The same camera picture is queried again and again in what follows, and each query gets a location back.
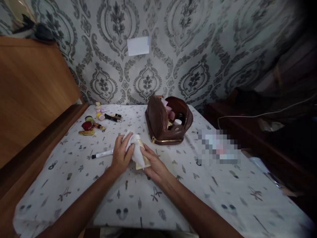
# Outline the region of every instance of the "wooden furniture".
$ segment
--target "wooden furniture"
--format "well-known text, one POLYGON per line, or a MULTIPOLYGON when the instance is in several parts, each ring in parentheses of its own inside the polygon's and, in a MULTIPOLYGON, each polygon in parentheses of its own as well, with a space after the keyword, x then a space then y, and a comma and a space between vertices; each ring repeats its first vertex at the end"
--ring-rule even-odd
POLYGON ((57 44, 0 37, 0 233, 15 237, 16 204, 88 105, 57 44))
MULTIPOLYGON (((230 99, 224 103, 209 103, 205 107, 205 118, 217 129, 218 118, 230 115, 241 115, 231 107, 230 99)), ((310 206, 317 197, 315 174, 300 166, 292 159, 291 154, 286 154, 271 145, 261 131, 257 118, 226 117, 219 120, 219 125, 224 130, 223 134, 230 135, 230 139, 236 140, 235 144, 256 152, 267 168, 286 185, 303 192, 305 196, 292 199, 312 220, 316 220, 316 214, 310 206)))
POLYGON ((57 44, 0 38, 0 168, 81 97, 57 44))

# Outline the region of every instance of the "cream tube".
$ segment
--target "cream tube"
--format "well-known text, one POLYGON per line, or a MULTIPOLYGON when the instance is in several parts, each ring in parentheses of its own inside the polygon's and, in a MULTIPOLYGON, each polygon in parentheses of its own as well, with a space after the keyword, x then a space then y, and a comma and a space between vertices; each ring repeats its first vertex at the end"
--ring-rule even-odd
MULTIPOLYGON (((144 145, 143 145, 143 142, 141 141, 140 135, 138 135, 138 134, 134 135, 134 140, 138 142, 138 144, 139 144, 140 147, 142 147, 143 149, 145 149, 145 148, 144 148, 144 145)), ((147 159, 147 157, 145 157, 144 155, 142 155, 142 156, 143 156, 143 160, 144 160, 144 164, 145 164, 145 165, 144 165, 144 167, 142 167, 142 166, 139 165, 138 163, 135 163, 135 168, 136 168, 136 170, 144 169, 144 168, 146 168, 146 167, 150 167, 150 166, 151 166, 151 164, 150 164, 149 160, 147 159)))
POLYGON ((97 159, 97 158, 104 157, 104 156, 107 156, 107 155, 112 155, 112 154, 113 154, 113 149, 105 151, 105 152, 97 153, 95 155, 92 155, 91 158, 92 159, 97 159))

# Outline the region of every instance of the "white cable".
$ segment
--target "white cable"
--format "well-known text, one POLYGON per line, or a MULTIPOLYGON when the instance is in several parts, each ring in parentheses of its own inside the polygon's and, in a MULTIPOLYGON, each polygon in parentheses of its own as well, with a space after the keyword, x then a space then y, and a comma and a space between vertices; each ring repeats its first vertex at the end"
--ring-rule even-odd
POLYGON ((295 103, 295 104, 293 104, 293 105, 290 105, 290 106, 288 106, 288 107, 286 107, 286 108, 284 108, 284 109, 281 109, 281 110, 275 111, 275 112, 266 112, 266 113, 263 113, 263 114, 260 114, 260 115, 257 115, 257 116, 223 116, 223 117, 218 117, 218 127, 219 127, 219 129, 221 130, 220 124, 219 124, 219 119, 221 119, 221 118, 225 118, 225 117, 258 117, 258 116, 263 116, 263 115, 267 115, 267 114, 278 113, 278 112, 285 111, 285 110, 289 109, 290 107, 296 106, 296 105, 301 104, 301 103, 306 102, 306 101, 309 101, 309 100, 311 100, 312 98, 314 98, 316 95, 317 95, 317 94, 314 94, 313 96, 311 96, 310 98, 308 98, 308 99, 306 99, 306 100, 304 100, 304 101, 295 103))

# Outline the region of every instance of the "makeup bag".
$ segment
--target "makeup bag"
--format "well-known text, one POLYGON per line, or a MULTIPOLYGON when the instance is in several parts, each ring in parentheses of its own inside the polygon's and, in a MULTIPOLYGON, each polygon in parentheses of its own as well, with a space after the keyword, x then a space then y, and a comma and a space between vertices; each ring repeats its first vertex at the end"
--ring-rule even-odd
POLYGON ((177 115, 179 112, 184 114, 184 125, 173 125, 168 130, 168 114, 161 100, 152 95, 149 99, 148 107, 145 111, 146 123, 152 143, 159 145, 175 145, 180 144, 184 140, 184 135, 193 123, 193 114, 189 110, 187 104, 176 97, 168 97, 168 106, 172 108, 177 115))

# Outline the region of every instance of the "hand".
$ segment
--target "hand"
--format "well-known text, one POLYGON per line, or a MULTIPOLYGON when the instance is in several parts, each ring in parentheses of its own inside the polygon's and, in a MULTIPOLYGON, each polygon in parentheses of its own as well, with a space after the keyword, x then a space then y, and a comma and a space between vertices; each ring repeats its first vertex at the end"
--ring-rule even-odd
POLYGON ((112 168, 118 175, 121 175, 127 168, 131 156, 134 152, 134 144, 130 145, 127 152, 125 152, 126 146, 132 133, 130 133, 123 141, 124 135, 118 136, 115 142, 115 148, 113 149, 113 159, 110 168, 112 168))
POLYGON ((140 147, 141 153, 147 157, 151 166, 144 168, 145 173, 155 182, 162 182, 167 178, 169 171, 165 164, 159 159, 159 157, 151 150, 146 144, 144 144, 145 150, 140 147))

